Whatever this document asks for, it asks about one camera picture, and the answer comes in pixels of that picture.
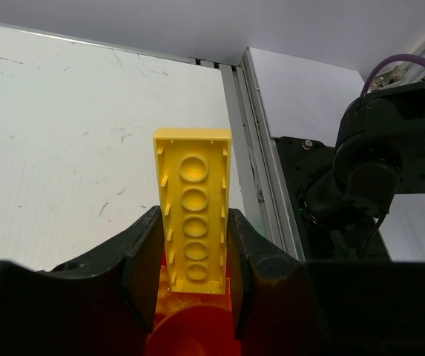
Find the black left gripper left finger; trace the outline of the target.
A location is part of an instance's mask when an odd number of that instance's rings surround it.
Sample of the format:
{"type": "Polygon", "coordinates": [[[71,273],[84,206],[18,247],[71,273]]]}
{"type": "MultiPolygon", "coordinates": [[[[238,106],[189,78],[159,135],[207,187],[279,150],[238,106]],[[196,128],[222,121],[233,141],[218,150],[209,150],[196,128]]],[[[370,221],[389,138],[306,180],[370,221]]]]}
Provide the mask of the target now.
{"type": "Polygon", "coordinates": [[[0,355],[141,355],[161,261],[156,206],[51,271],[0,260],[0,355]]]}

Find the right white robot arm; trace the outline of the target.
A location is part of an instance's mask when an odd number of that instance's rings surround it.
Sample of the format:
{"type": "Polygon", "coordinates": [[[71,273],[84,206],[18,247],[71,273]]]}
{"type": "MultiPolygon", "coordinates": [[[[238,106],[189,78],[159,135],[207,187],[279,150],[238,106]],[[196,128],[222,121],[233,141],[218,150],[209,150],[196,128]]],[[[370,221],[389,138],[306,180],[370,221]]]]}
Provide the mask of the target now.
{"type": "Polygon", "coordinates": [[[340,122],[335,146],[314,148],[296,185],[301,215],[331,234],[365,218],[375,225],[356,245],[367,258],[398,194],[425,194],[425,83],[368,93],[340,122]]]}

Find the yellow 2x3 lego brick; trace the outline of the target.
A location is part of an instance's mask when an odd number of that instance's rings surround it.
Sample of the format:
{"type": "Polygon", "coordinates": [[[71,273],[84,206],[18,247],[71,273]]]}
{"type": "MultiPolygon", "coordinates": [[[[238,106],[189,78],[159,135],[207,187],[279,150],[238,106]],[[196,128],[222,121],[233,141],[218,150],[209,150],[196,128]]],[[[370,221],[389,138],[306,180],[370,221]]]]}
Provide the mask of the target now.
{"type": "Polygon", "coordinates": [[[231,311],[230,279],[225,279],[224,294],[195,294],[172,291],[166,266],[161,266],[159,288],[155,310],[155,322],[158,323],[172,314],[193,306],[214,306],[231,311]]]}

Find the orange divided round container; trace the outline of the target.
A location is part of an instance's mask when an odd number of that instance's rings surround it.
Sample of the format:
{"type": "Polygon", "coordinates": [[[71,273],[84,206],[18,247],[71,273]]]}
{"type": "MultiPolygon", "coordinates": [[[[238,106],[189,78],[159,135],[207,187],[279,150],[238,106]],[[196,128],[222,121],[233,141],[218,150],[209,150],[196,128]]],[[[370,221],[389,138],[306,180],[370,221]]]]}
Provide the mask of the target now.
{"type": "Polygon", "coordinates": [[[145,355],[241,355],[234,336],[232,311],[193,306],[155,322],[145,355]]]}

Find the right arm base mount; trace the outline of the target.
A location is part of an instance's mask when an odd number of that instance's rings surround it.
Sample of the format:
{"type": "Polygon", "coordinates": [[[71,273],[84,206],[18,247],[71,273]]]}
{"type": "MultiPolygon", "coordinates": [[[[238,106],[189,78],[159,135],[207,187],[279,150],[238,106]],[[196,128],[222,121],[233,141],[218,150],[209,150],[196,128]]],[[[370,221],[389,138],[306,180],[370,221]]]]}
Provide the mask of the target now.
{"type": "Polygon", "coordinates": [[[287,136],[275,142],[305,258],[389,262],[369,207],[345,198],[335,180],[335,149],[287,136]]]}

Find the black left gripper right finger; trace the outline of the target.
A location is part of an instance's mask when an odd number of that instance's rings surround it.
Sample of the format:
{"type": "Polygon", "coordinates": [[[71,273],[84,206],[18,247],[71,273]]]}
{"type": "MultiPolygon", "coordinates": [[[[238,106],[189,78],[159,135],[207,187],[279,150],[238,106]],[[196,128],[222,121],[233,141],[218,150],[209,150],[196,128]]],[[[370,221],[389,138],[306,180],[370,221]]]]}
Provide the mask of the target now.
{"type": "Polygon", "coordinates": [[[300,262],[228,212],[244,355],[425,355],[425,263],[300,262]]]}

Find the yellow long lego plate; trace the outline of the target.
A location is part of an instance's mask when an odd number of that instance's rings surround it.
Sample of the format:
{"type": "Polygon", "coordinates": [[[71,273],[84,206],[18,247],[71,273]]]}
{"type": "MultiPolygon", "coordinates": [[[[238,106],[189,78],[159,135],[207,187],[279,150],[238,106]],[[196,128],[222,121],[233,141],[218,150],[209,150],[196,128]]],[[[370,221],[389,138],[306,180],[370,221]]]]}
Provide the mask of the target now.
{"type": "Polygon", "coordinates": [[[224,294],[231,130],[159,128],[153,141],[171,288],[224,294]]]}

